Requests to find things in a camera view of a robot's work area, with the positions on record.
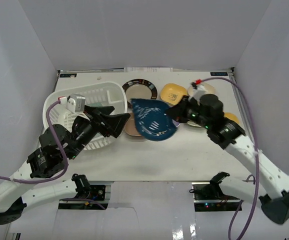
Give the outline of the dark blue shell plate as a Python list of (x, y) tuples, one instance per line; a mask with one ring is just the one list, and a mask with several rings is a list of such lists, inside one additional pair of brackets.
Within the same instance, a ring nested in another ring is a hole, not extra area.
[(156, 99), (130, 100), (136, 130), (149, 141), (160, 142), (171, 138), (178, 128), (165, 111), (170, 107)]

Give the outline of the teal rectangular divided plate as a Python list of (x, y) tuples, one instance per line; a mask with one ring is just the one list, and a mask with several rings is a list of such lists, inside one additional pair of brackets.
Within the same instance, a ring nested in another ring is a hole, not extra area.
[(102, 107), (102, 103), (101, 102), (91, 102), (91, 101), (87, 101), (86, 106), (89, 106), (89, 107)]

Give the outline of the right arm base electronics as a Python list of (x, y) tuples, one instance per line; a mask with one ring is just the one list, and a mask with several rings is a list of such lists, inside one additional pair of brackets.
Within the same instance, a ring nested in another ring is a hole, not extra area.
[(207, 181), (193, 182), (189, 193), (193, 196), (196, 213), (242, 210), (242, 207), (239, 206), (240, 199), (222, 193), (214, 193), (211, 184)]

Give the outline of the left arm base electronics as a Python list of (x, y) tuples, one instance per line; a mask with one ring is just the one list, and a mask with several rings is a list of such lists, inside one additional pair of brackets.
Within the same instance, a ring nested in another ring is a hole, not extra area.
[(106, 210), (110, 194), (106, 192), (106, 185), (91, 185), (89, 190), (78, 192), (75, 197), (61, 200), (59, 210)]

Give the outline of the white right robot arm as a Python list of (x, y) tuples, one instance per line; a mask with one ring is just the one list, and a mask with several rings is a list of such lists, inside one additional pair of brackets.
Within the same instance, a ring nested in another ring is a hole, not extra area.
[(242, 163), (264, 188), (258, 197), (264, 215), (278, 225), (289, 219), (289, 175), (260, 152), (238, 123), (225, 117), (216, 95), (205, 94), (199, 101), (183, 96), (165, 113), (179, 123), (190, 121), (205, 128), (210, 140)]

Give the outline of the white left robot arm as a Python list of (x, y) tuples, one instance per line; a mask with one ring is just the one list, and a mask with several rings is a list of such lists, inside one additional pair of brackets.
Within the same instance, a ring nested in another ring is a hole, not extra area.
[(75, 159), (97, 135), (118, 138), (129, 113), (114, 114), (113, 106), (86, 106), (84, 116), (77, 116), (71, 130), (52, 124), (39, 137), (40, 147), (22, 166), (0, 184), (0, 225), (19, 219), (29, 210), (54, 200), (86, 199), (94, 190), (84, 174), (73, 174), (66, 181), (36, 188), (62, 176), (69, 160)]

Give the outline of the white plastic dish bin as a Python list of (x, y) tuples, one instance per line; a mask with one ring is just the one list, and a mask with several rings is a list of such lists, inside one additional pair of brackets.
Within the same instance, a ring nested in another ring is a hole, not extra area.
[[(127, 113), (127, 97), (123, 88), (114, 82), (103, 82), (73, 88), (58, 90), (50, 94), (44, 102), (43, 115), (46, 114), (48, 107), (58, 100), (59, 97), (68, 97), (71, 94), (80, 94), (87, 101), (102, 103), (102, 106), (114, 106), (115, 110), (110, 115)], [(56, 105), (50, 110), (49, 118), (52, 124), (63, 126), (67, 131), (72, 132), (72, 125), (78, 115), (70, 112), (61, 104)], [(110, 145), (114, 137), (103, 137), (97, 134), (90, 144), (96, 149)]]

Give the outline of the purple square panda dish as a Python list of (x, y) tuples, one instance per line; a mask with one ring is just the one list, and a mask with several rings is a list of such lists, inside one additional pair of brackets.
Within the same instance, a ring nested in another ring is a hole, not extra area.
[(172, 120), (172, 123), (176, 128), (178, 128), (180, 126), (180, 123), (175, 121), (175, 120)]

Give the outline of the green square panda dish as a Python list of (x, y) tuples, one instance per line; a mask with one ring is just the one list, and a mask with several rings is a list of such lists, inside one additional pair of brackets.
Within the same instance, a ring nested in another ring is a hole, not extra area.
[(193, 122), (193, 121), (188, 121), (187, 124), (191, 127), (195, 127), (195, 128), (202, 128), (199, 124)]

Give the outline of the yellow square panda dish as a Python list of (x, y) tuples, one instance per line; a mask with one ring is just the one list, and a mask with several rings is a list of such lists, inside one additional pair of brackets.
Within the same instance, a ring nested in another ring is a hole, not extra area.
[(188, 94), (187, 89), (175, 83), (166, 84), (161, 92), (160, 99), (169, 106), (177, 105), (183, 96)]

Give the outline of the brown square panda dish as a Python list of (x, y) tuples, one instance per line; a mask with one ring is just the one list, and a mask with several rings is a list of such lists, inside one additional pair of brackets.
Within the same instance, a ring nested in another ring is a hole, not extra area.
[(144, 137), (137, 131), (134, 114), (132, 112), (130, 112), (129, 114), (130, 117), (124, 126), (125, 133), (133, 138), (144, 139)]

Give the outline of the cream square panda dish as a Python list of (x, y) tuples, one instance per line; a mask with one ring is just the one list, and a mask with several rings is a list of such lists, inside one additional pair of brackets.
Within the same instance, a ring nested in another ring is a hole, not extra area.
[[(205, 94), (216, 94), (216, 89), (211, 86), (210, 84), (207, 84), (207, 83), (202, 83), (206, 89), (206, 93)], [(191, 96), (192, 94), (192, 86), (191, 86), (191, 83), (190, 83), (190, 87), (187, 89), (187, 93), (189, 96)]]

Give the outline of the round black rimmed plate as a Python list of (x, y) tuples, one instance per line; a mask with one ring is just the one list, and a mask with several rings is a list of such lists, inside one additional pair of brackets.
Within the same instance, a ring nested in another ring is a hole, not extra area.
[(156, 100), (158, 90), (156, 86), (146, 79), (132, 79), (122, 85), (127, 102), (130, 104), (131, 99)]

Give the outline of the yellow square dish right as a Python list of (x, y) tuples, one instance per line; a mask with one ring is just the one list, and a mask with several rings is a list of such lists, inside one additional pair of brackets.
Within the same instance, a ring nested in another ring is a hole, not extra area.
[(232, 122), (235, 122), (236, 124), (240, 125), (240, 120), (235, 114), (233, 114), (231, 112), (225, 112), (224, 117), (226, 118), (227, 122), (232, 121)]

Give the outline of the papers at table back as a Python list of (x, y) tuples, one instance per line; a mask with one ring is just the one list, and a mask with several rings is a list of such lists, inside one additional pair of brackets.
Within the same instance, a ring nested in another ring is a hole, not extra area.
[(172, 67), (125, 67), (125, 73), (141, 72), (141, 73), (160, 73), (173, 72)]

